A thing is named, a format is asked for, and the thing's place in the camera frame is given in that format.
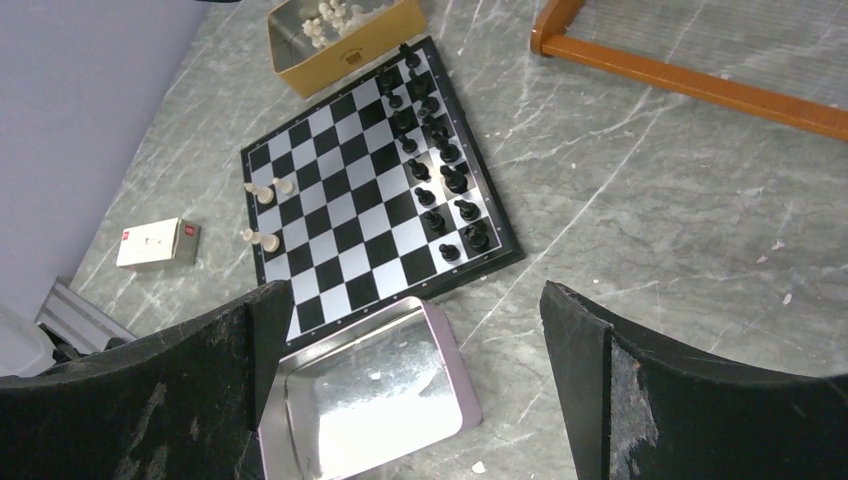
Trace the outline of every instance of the chess piece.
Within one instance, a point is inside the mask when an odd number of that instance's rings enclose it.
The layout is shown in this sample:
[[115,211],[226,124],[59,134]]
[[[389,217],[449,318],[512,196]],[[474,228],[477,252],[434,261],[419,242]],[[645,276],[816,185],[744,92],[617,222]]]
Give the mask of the chess piece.
[[248,182],[244,184],[244,189],[256,195],[256,200],[263,205],[268,205],[274,200],[274,190],[271,188]]

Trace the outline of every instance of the cardboard box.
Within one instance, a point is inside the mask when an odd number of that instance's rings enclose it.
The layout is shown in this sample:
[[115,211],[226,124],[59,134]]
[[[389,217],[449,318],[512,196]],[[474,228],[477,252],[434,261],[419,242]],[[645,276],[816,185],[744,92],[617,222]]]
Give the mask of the cardboard box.
[[200,227],[181,218],[124,230],[118,248],[118,267],[144,272],[193,265]]
[[[367,15],[392,2],[348,0],[344,3],[349,10],[353,5],[361,6]],[[397,0],[380,12],[352,33],[316,50],[303,33],[303,22],[320,18],[318,1],[289,0],[280,5],[268,15],[274,73],[298,95],[307,98],[427,28],[418,0]],[[326,23],[323,22],[324,30],[333,40],[338,34]]]

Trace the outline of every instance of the white wall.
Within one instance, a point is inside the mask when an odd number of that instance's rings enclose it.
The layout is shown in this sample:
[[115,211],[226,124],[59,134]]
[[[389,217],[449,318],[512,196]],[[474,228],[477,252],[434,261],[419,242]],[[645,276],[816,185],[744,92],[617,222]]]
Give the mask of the white wall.
[[0,303],[74,274],[207,7],[0,1]]

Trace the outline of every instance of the white pawn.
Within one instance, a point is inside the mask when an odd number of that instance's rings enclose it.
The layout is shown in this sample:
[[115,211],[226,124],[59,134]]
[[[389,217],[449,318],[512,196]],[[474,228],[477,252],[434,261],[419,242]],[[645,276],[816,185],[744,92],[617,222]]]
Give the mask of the white pawn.
[[245,183],[244,189],[256,195],[256,200],[263,205],[267,205],[274,200],[274,190],[268,187],[259,187],[253,183]]
[[274,177],[271,180],[271,183],[274,184],[284,195],[291,195],[294,193],[294,183],[284,179],[284,178],[276,178]]

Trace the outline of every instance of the gold box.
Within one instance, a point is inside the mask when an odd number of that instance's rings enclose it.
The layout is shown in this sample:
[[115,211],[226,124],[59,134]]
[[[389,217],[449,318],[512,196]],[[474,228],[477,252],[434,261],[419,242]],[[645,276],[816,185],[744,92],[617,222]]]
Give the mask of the gold box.
[[318,5],[322,1],[289,0],[268,14],[274,73],[302,98],[332,85],[427,27],[418,0],[347,0],[342,3],[348,9],[348,17],[353,5],[361,6],[364,15],[372,16],[341,38],[322,21],[324,33],[333,43],[319,50],[303,33],[303,23],[321,18]]

